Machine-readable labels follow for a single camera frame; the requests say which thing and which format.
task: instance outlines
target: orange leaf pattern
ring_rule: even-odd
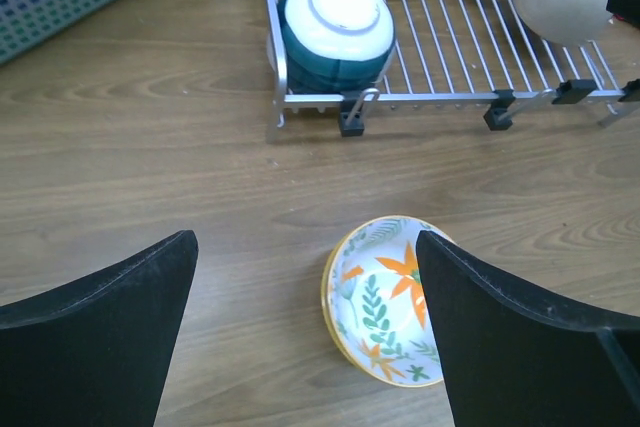
[[[387,269],[402,276],[393,288],[391,298],[397,297],[405,290],[410,289],[413,311],[416,314],[418,322],[420,322],[420,325],[424,329],[427,323],[427,303],[424,298],[424,292],[422,291],[422,284],[420,284],[418,260],[416,259],[416,255],[413,252],[411,244],[407,242],[407,246],[404,251],[404,262],[399,262],[395,259],[389,259],[386,257],[376,257],[376,260]]]

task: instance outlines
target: green leaf pattern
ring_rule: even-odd
[[[438,354],[438,349],[436,348],[435,345],[429,345],[424,341],[422,342],[411,341],[411,343],[414,345],[414,347],[416,348],[416,351],[419,354],[422,354],[425,357],[430,358],[435,363],[440,365],[440,355]]]
[[[402,232],[402,228],[407,224],[407,222],[407,219],[390,219],[380,222],[379,224],[375,224],[375,228],[372,231],[368,231],[367,229],[363,230],[360,234],[349,239],[349,245],[345,250],[345,256],[350,255],[355,251],[360,252],[392,240]]]
[[[386,318],[387,306],[378,295],[380,289],[376,287],[375,275],[369,277],[364,290],[362,310],[366,316],[362,318],[362,323],[373,331],[369,338],[380,344],[382,354],[393,355],[396,360],[411,359],[411,356],[404,352],[402,344],[396,342],[396,333],[389,330],[391,322]]]

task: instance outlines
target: black clip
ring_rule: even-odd
[[[640,79],[632,80],[622,89],[624,95],[618,102],[640,102]]]
[[[592,79],[567,80],[556,89],[558,96],[551,103],[555,105],[579,104],[597,88],[598,84]]]
[[[344,100],[340,102],[340,111],[338,113],[338,125],[340,126],[340,135],[342,137],[359,137],[364,134],[364,122],[360,112],[356,112],[347,124],[347,119],[356,103],[360,99],[362,92],[343,93]]]
[[[491,102],[489,110],[487,110],[483,116],[484,121],[487,123],[489,130],[507,130],[513,125],[511,117],[505,117],[499,119],[503,114],[507,113],[509,106],[516,100],[513,95],[513,89],[506,90],[494,90],[494,94],[497,94],[498,98]]]

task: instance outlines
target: black rack foot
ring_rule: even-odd
[[[551,102],[555,105],[570,105],[582,102],[598,88],[593,79],[573,79],[560,84],[556,89],[557,97]]]
[[[340,105],[340,113],[338,115],[338,126],[340,127],[340,135],[342,137],[360,137],[364,134],[364,122],[360,112],[354,115],[351,122],[347,125],[347,119],[351,110],[356,105],[357,101],[344,101]]]
[[[487,123],[489,130],[507,130],[513,125],[511,117],[502,117],[509,110],[509,106],[516,100],[513,95],[513,90],[495,90],[495,94],[498,98],[491,102],[491,107],[487,110],[483,116],[484,121]]]

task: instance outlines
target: rack leg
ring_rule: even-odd
[[[278,127],[282,122],[282,109],[275,100],[271,103],[271,112],[267,121],[267,143],[273,144],[278,138]]]
[[[599,120],[598,125],[600,127],[609,127],[617,121],[624,119],[626,116],[633,114],[638,109],[640,109],[640,102],[633,102],[631,105],[627,104],[626,107],[616,110],[615,113],[611,112],[604,119]]]

